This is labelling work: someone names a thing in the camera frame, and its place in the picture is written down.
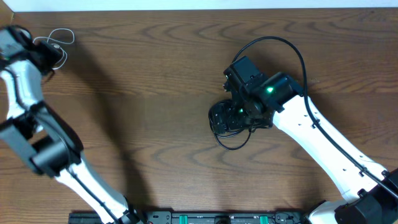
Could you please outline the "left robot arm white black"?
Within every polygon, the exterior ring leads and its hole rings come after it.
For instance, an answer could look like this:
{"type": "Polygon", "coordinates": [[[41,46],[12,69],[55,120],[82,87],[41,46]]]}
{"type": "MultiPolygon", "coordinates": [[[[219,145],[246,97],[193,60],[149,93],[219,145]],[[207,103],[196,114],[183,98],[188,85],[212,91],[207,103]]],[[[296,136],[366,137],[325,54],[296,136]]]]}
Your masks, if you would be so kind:
{"type": "Polygon", "coordinates": [[[51,36],[33,37],[18,25],[1,28],[1,79],[8,98],[1,140],[34,173],[79,195],[102,223],[145,223],[147,218],[89,165],[77,133],[44,100],[43,78],[67,58],[61,42],[51,36]]]}

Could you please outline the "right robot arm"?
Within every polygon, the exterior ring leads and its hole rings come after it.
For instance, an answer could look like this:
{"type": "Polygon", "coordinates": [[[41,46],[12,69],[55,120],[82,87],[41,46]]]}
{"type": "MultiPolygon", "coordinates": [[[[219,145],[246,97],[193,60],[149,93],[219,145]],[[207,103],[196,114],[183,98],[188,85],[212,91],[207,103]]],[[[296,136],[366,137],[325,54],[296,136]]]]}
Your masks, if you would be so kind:
{"type": "Polygon", "coordinates": [[[225,71],[232,98],[215,106],[210,117],[217,134],[257,128],[278,129],[293,138],[320,165],[343,199],[321,202],[304,223],[394,223],[397,221],[397,171],[366,156],[318,111],[288,74],[261,73],[247,58],[225,71]]]}

